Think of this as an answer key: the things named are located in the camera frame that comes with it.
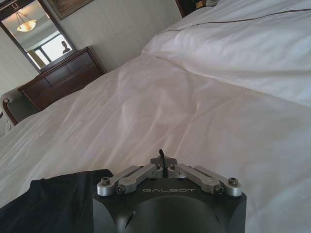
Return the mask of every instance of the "screw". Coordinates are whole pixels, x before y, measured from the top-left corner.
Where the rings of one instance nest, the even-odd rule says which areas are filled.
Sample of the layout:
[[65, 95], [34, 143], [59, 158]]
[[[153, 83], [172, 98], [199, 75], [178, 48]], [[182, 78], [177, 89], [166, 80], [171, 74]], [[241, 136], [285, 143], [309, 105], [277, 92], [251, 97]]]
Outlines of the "screw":
[[175, 170], [175, 168], [176, 168], [176, 164], [171, 164], [171, 165], [170, 165], [170, 169], [171, 169], [171, 170]]
[[214, 192], [217, 194], [222, 194], [224, 192], [224, 188], [220, 184], [218, 184], [214, 187]]
[[160, 164], [156, 164], [155, 167], [156, 167], [157, 170], [161, 169], [161, 165]]
[[233, 178], [233, 177], [229, 178], [228, 181], [229, 181], [229, 185], [232, 185], [232, 186], [237, 186], [239, 183], [239, 180], [237, 178]]
[[110, 184], [110, 178], [109, 177], [103, 177], [101, 179], [102, 185], [109, 185]]
[[123, 194], [125, 193], [125, 187], [124, 185], [120, 185], [117, 187], [117, 194]]

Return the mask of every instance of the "mirror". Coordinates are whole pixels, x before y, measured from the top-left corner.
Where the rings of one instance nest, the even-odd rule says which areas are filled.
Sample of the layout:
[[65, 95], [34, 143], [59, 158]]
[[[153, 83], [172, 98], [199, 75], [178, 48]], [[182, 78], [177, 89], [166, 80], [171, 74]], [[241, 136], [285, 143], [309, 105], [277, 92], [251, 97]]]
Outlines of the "mirror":
[[7, 8], [13, 13], [1, 22], [38, 70], [44, 70], [73, 53], [73, 46], [40, 2], [29, 0], [24, 6], [18, 3], [8, 4]]

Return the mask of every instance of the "bed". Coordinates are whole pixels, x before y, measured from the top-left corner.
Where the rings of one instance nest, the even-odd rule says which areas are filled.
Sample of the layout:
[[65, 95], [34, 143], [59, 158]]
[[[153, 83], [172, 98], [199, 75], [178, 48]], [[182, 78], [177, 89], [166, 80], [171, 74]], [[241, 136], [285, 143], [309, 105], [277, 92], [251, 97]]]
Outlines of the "bed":
[[0, 207], [31, 180], [169, 157], [237, 177], [246, 232], [310, 232], [311, 2], [221, 0], [0, 140]]

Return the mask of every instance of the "white bedsheet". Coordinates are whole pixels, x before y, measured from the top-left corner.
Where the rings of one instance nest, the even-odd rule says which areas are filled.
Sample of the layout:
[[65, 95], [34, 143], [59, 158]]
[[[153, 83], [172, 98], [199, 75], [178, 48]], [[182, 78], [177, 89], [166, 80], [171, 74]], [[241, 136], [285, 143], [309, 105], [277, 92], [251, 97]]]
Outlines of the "white bedsheet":
[[308, 99], [288, 101], [264, 94], [262, 85], [260, 92], [241, 87], [235, 79], [224, 83], [206, 70], [195, 74], [195, 55], [165, 57], [158, 38], [145, 54], [22, 121], [0, 140], [0, 207], [24, 193], [31, 180], [101, 168], [116, 173], [148, 163], [163, 148], [180, 163], [239, 178], [248, 196], [247, 232], [310, 232]]

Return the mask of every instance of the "beige wall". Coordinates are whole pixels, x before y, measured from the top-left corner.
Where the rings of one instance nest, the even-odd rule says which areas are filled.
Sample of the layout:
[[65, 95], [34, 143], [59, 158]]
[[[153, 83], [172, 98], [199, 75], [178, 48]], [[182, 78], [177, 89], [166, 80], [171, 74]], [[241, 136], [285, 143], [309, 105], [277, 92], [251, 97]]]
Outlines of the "beige wall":
[[33, 79], [38, 72], [0, 28], [0, 95]]
[[[91, 45], [111, 71], [138, 56], [156, 33], [180, 18], [175, 0], [94, 0], [60, 24], [77, 49]], [[2, 29], [0, 41], [1, 94], [37, 72]]]

